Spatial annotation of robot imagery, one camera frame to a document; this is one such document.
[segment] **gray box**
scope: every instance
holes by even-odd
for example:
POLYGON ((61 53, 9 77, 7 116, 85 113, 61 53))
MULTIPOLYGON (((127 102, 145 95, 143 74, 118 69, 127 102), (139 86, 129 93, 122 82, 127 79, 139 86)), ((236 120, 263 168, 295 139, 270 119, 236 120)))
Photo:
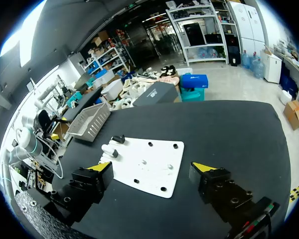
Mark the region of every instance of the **gray box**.
POLYGON ((134 103, 134 106, 148 106, 157 103, 172 103, 178 97, 173 84, 155 82, 134 103))

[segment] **teal box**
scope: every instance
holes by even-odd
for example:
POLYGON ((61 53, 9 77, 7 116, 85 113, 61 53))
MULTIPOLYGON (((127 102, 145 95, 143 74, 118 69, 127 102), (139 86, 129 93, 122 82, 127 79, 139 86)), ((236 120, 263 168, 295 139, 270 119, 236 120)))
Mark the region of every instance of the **teal box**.
POLYGON ((205 89, 204 88, 194 88, 194 91, 185 91, 182 88, 182 92, 180 94, 183 102, 190 101, 204 101, 205 100, 205 89))

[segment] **white refrigerator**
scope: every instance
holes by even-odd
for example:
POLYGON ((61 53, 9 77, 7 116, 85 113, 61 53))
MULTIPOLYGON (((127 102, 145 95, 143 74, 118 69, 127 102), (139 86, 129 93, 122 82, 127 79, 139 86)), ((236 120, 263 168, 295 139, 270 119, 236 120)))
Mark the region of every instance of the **white refrigerator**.
POLYGON ((238 2, 228 4, 239 31, 241 52, 246 50, 249 56, 256 52, 260 56, 265 49, 265 38, 257 10, 238 2))

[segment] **white cabinet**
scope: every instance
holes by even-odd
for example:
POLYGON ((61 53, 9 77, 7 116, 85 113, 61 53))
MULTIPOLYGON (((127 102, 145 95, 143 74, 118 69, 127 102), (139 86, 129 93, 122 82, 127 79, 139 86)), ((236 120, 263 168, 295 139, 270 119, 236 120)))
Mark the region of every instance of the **white cabinet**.
POLYGON ((279 83, 281 73, 281 59, 264 51, 261 52, 261 60, 264 63, 264 78, 268 82, 279 83))
POLYGON ((229 1, 228 5, 238 24, 242 52, 246 50, 249 56, 256 52, 259 56, 265 48, 265 38, 257 10, 252 6, 233 1, 229 1))
POLYGON ((264 42, 265 38, 263 27, 261 26, 257 10, 254 7, 248 5, 244 5, 244 7, 246 9, 251 29, 253 31, 254 40, 264 42))
POLYGON ((263 41, 254 41, 255 52, 257 56, 261 55, 261 52, 265 49, 265 43, 263 41))
POLYGON ((254 40, 241 38, 241 45, 243 46, 243 50, 246 51, 247 55, 252 56, 255 52, 254 40))
POLYGON ((228 3, 234 11, 233 17, 235 18, 236 23, 238 24, 240 37, 254 39, 253 31, 250 27, 249 17, 244 8, 244 5, 233 1, 230 1, 228 3))

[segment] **shelving unit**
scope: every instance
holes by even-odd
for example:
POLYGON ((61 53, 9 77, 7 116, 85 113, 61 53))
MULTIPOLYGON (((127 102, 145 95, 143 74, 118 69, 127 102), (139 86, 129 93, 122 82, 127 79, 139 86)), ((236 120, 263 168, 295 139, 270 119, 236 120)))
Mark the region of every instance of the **shelving unit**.
MULTIPOLYGON (((220 21, 217 17, 216 11, 213 7, 212 4, 205 4, 205 5, 195 5, 195 6, 188 6, 188 7, 181 7, 181 8, 176 8, 176 9, 171 9, 171 10, 166 10, 166 13, 171 21, 171 24, 176 32, 176 35, 178 37, 178 40, 180 42, 182 51, 183 51, 183 55, 184 58, 186 60, 187 65, 189 66, 189 63, 192 62, 200 62, 200 61, 225 61, 226 64, 228 64, 228 52, 227 52, 227 45, 226 45, 226 40, 225 40, 225 35, 223 32, 223 28, 220 24, 220 21), (189 10, 193 10, 193 9, 204 9, 204 8, 209 8, 209 12, 211 12, 211 14, 202 14, 202 15, 193 15, 193 16, 188 16, 188 17, 182 17, 182 18, 178 18, 178 19, 174 19, 173 17, 173 13, 177 12, 177 11, 189 11, 189 10), (179 23, 182 21, 187 21, 187 20, 193 20, 193 19, 199 19, 199 18, 207 18, 207 17, 212 17, 214 18, 214 22, 215 22, 215 29, 219 30, 219 34, 221 35, 222 38, 222 43, 212 43, 212 44, 205 44, 205 45, 196 45, 196 46, 185 46, 183 39, 181 37, 181 28, 179 26, 179 23), (197 58, 197 59, 189 59, 187 56, 187 50, 188 49, 193 49, 193 48, 201 48, 201 47, 210 47, 210 46, 222 46, 224 48, 224 54, 225 54, 225 58, 197 58)), ((206 42, 205 39, 205 35, 204 32, 202 32, 203 34, 203 38, 204 41, 206 42)))
POLYGON ((89 66, 92 65, 92 63, 96 62, 96 64, 97 64, 99 67, 98 67, 97 69, 95 69, 94 71, 92 71, 92 72, 89 74, 89 75, 92 75, 92 74, 94 74, 95 72, 97 72, 98 70, 103 70, 103 67, 104 67, 105 65, 107 65, 108 63, 110 63, 111 61, 113 61, 113 60, 115 60, 115 59, 117 59, 117 58, 120 59, 121 63, 120 63, 119 65, 117 65, 117 66, 111 67, 109 70, 114 70, 114 69, 116 69, 116 68, 118 68, 118 67, 120 67, 120 66, 124 66, 125 69, 126 69, 128 72, 130 72, 129 68, 127 68, 127 66, 126 66, 126 64, 125 64, 125 61, 124 61, 124 60, 122 59, 122 57, 120 56, 120 54, 119 54, 118 50, 116 49, 116 47, 112 47, 112 48, 110 48, 109 50, 107 50, 107 51, 104 52, 102 55, 98 56, 97 58, 94 57, 94 61, 90 62, 87 66, 82 67, 82 68, 83 68, 83 70, 85 71, 86 69, 89 68, 89 66), (116 55, 115 55, 114 57, 112 57, 111 59, 107 60, 106 62, 104 62, 104 63, 100 63, 100 59, 101 59, 103 56, 105 56, 106 54, 109 54, 111 51, 115 51, 116 55))
POLYGON ((235 21, 233 20, 233 16, 229 10, 229 7, 226 3, 226 0, 211 0, 211 3, 219 3, 219 4, 222 4, 223 8, 224 9, 217 9, 216 11, 223 11, 223 12, 228 12, 229 13, 229 16, 230 16, 230 19, 232 21, 232 23, 228 23, 228 22, 221 22, 221 25, 222 26, 226 26, 226 25, 229 25, 229 26, 232 26, 234 27, 235 29, 235 32, 236 32, 236 35, 237 35, 237 38, 238 38, 238 44, 239 44, 239 49, 241 49, 241 46, 240 46, 240 37, 239 37, 239 33, 238 33, 238 29, 237 29, 237 25, 235 23, 235 21))

